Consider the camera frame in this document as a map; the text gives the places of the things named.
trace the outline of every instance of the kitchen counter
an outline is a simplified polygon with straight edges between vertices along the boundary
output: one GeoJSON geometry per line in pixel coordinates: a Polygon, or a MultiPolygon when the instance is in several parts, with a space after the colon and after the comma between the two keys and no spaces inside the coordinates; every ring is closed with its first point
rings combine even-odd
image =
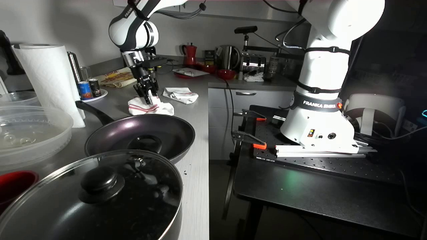
{"type": "MultiPolygon", "coordinates": [[[[175,108],[175,116],[188,121],[196,131],[196,139],[187,155],[176,164],[184,183],[183,218],[181,240],[209,239],[209,151],[208,151],[208,88],[225,88],[225,83],[213,75],[206,75],[196,79],[180,79],[172,72],[158,75],[159,93],[164,87],[188,87],[199,94],[193,104],[185,105],[181,102],[160,96],[163,102],[171,103],[175,108]]],[[[288,80],[273,82],[245,82],[230,80],[231,88],[251,90],[280,90],[292,91],[295,84],[288,80]]],[[[113,119],[128,117],[127,102],[136,95],[132,85],[124,88],[108,88],[108,95],[90,104],[105,112],[113,119]]],[[[84,144],[89,135],[101,127],[99,120],[90,113],[86,113],[86,127],[72,129],[70,143],[58,154],[33,167],[43,178],[54,170],[86,157],[84,144]]]]}

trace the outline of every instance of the dish towel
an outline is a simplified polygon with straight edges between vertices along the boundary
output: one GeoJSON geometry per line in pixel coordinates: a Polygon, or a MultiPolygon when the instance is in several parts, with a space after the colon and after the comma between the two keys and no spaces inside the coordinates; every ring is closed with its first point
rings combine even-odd
{"type": "Polygon", "coordinates": [[[163,96],[185,104],[193,103],[199,97],[197,93],[191,92],[189,88],[164,88],[163,96]]]}
{"type": "Polygon", "coordinates": [[[263,73],[257,73],[253,76],[245,75],[243,79],[247,82],[264,82],[263,73]]]}
{"type": "Polygon", "coordinates": [[[153,104],[148,105],[143,98],[136,97],[128,102],[130,114],[164,114],[170,116],[175,114],[172,104],[168,102],[161,102],[159,97],[153,97],[151,91],[148,91],[148,94],[153,104]]]}

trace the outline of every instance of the stainless steel kettle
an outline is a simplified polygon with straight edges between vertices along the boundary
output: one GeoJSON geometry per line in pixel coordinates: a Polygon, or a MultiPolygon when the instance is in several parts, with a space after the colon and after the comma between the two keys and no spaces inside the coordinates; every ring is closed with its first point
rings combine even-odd
{"type": "Polygon", "coordinates": [[[232,45],[221,45],[216,48],[215,57],[218,69],[235,69],[240,66],[240,50],[232,45]]]}

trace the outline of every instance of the drawer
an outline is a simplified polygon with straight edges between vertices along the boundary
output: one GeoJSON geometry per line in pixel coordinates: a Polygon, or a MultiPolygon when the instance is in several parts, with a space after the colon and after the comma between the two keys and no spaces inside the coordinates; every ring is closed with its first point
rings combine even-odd
{"type": "MultiPolygon", "coordinates": [[[[231,127],[231,117],[233,110],[231,108],[209,108],[209,127],[231,127]]],[[[239,116],[234,117],[233,128],[237,130],[237,127],[242,123],[243,118],[239,116]]]]}
{"type": "MultiPolygon", "coordinates": [[[[292,99],[293,92],[286,91],[259,91],[259,90],[231,90],[234,110],[240,111],[250,105],[260,105],[277,108],[287,107],[292,99]]],[[[210,108],[231,108],[231,97],[228,89],[209,88],[210,108]]]]}
{"type": "Polygon", "coordinates": [[[228,160],[234,145],[231,141],[231,128],[209,128],[209,159],[228,160]]]}

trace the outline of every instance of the black frying pan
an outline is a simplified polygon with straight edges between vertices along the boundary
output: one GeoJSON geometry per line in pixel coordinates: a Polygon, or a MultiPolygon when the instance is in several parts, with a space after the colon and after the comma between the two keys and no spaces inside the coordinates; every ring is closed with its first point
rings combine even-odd
{"type": "Polygon", "coordinates": [[[181,160],[194,142],[194,128],[185,120],[168,115],[145,114],[113,120],[82,101],[78,108],[93,113],[103,124],[85,143],[87,156],[119,149],[156,152],[173,164],[181,160]]]}

